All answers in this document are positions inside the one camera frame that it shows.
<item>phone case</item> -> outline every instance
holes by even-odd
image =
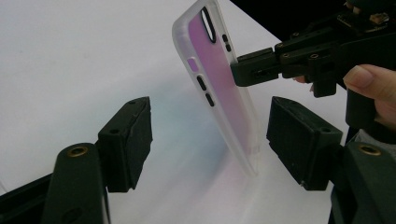
[[[256,175],[263,127],[248,89],[237,87],[230,64],[237,62],[216,0],[198,0],[173,24],[172,36],[198,94],[212,112],[233,155]]]

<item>clear phone case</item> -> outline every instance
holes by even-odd
[[[237,87],[230,64],[237,62],[216,0],[198,0],[174,23],[172,35],[198,94],[211,110],[233,155],[255,175],[263,127],[248,89]]]

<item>camera cutout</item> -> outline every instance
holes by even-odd
[[[212,20],[210,20],[209,12],[207,11],[206,7],[202,8],[201,10],[201,18],[202,21],[204,22],[207,36],[209,37],[212,43],[216,43],[215,28],[213,27]]]

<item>human hand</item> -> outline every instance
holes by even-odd
[[[375,100],[375,121],[396,133],[396,71],[362,64],[353,67],[344,83],[351,91]]]
[[[391,1],[377,1],[377,0],[346,0],[345,6],[351,9],[355,14],[360,14],[362,11],[368,14],[382,13],[387,8],[391,7]]]

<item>white surface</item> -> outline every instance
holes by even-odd
[[[51,173],[59,151],[94,143],[124,103],[149,96],[151,152],[136,190],[109,195],[113,223],[327,223],[331,186],[305,191],[268,146],[254,179],[230,156],[172,42],[192,3],[1,1],[0,194]],[[219,3],[238,56],[278,42]],[[277,95],[346,134],[343,90],[316,99],[283,78],[249,90],[265,126]]]

